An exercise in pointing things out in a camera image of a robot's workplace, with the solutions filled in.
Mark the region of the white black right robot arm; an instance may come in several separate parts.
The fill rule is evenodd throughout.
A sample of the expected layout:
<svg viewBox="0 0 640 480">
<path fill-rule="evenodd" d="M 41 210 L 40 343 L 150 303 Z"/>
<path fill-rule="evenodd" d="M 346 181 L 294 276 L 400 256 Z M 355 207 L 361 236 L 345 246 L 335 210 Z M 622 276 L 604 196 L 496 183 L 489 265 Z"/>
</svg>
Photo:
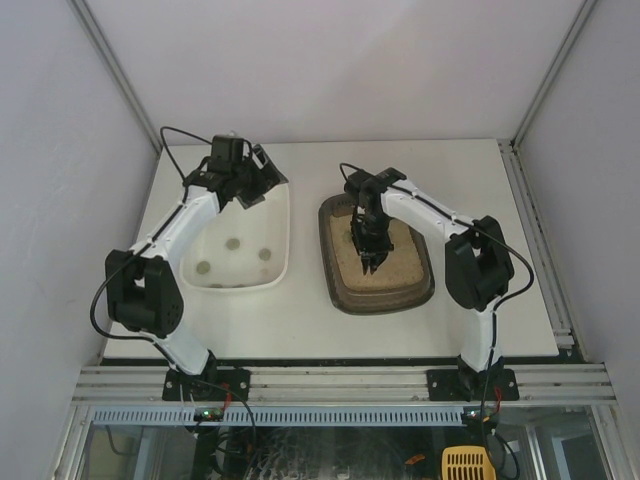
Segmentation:
<svg viewBox="0 0 640 480">
<path fill-rule="evenodd" d="M 500 224 L 457 215 L 428 197 L 395 168 L 373 175 L 355 167 L 343 176 L 354 201 L 351 238 L 365 275 L 374 274 L 394 250 L 389 224 L 397 219 L 431 242 L 443 263 L 446 292 L 467 312 L 458 378 L 471 391 L 500 370 L 495 312 L 506 298 L 513 263 Z"/>
</svg>

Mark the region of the black slotted litter scoop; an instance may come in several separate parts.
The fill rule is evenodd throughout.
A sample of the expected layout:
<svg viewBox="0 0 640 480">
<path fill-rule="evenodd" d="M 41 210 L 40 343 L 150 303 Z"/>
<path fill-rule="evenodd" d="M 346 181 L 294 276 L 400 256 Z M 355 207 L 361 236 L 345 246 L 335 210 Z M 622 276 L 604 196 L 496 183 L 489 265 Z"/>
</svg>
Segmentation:
<svg viewBox="0 0 640 480">
<path fill-rule="evenodd" d="M 359 255 L 366 251 L 366 229 L 364 228 L 364 216 L 355 208 L 352 212 L 351 222 L 351 238 L 354 247 Z"/>
</svg>

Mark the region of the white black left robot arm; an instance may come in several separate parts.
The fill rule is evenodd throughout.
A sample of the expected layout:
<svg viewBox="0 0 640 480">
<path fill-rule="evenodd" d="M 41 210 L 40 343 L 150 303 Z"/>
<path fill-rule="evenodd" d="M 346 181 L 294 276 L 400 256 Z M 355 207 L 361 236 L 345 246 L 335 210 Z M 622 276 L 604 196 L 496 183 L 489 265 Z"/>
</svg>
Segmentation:
<svg viewBox="0 0 640 480">
<path fill-rule="evenodd" d="M 229 203 L 252 208 L 287 181 L 262 145 L 214 136 L 210 153 L 183 178 L 175 209 L 143 240 L 127 250 L 114 249 L 105 259 L 98 292 L 106 297 L 109 318 L 126 329 L 124 339 L 152 344 L 185 375 L 214 371 L 215 355 L 183 319 L 181 260 Z"/>
</svg>

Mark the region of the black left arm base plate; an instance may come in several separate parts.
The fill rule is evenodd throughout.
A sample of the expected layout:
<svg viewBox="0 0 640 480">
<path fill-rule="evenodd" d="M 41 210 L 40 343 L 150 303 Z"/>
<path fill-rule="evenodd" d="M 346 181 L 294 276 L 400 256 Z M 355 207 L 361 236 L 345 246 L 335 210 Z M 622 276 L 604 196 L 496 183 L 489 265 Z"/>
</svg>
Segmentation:
<svg viewBox="0 0 640 480">
<path fill-rule="evenodd" d="M 162 400 L 222 402 L 228 397 L 247 400 L 250 386 L 251 372 L 247 369 L 218 370 L 214 380 L 191 377 L 169 369 L 164 379 Z"/>
</svg>

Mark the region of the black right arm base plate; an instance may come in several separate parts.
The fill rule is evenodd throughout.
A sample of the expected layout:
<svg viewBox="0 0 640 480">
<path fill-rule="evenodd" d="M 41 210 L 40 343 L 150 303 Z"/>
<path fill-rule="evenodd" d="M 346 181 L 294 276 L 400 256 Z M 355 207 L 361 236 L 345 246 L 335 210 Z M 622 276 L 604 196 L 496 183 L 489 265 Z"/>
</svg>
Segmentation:
<svg viewBox="0 0 640 480">
<path fill-rule="evenodd" d="M 489 376 L 474 372 L 466 375 L 455 369 L 430 369 L 426 372 L 426 380 L 431 401 L 496 401 L 498 395 L 506 401 L 520 399 L 512 369 L 502 369 Z"/>
</svg>

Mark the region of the white plastic waste tray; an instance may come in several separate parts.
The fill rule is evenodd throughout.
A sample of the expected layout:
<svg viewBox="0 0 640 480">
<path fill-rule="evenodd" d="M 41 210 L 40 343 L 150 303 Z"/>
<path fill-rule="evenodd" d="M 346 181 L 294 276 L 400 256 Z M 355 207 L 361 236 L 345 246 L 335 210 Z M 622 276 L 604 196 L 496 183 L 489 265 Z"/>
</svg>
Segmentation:
<svg viewBox="0 0 640 480">
<path fill-rule="evenodd" d="M 286 273 L 290 248 L 289 186 L 279 185 L 269 191 L 264 200 L 244 209 L 237 200 L 227 204 L 200 232 L 182 257 L 181 279 L 203 291 L 226 292 L 241 289 L 266 288 L 279 282 Z M 225 246 L 237 238 L 237 250 Z M 271 251 L 271 258 L 262 261 L 258 252 Z M 199 274 L 199 262 L 208 262 L 210 270 Z"/>
</svg>

